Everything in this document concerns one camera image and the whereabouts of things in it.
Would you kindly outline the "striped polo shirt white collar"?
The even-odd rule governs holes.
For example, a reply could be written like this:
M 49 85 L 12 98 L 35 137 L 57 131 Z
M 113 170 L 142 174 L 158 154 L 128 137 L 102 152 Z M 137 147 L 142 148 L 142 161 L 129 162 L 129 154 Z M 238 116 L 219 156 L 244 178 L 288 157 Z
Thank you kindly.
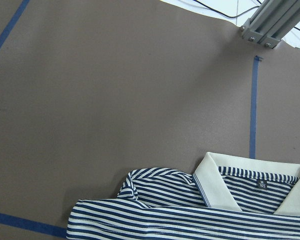
M 194 173 L 129 172 L 112 199 L 81 199 L 69 240 L 300 240 L 300 164 L 206 153 Z

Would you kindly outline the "aluminium frame post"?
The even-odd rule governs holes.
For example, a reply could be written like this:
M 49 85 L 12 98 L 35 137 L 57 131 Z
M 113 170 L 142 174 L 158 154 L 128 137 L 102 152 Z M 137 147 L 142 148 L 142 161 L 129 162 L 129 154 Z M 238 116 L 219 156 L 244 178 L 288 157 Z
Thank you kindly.
M 273 49 L 299 22 L 300 0 L 265 0 L 241 26 L 241 36 Z

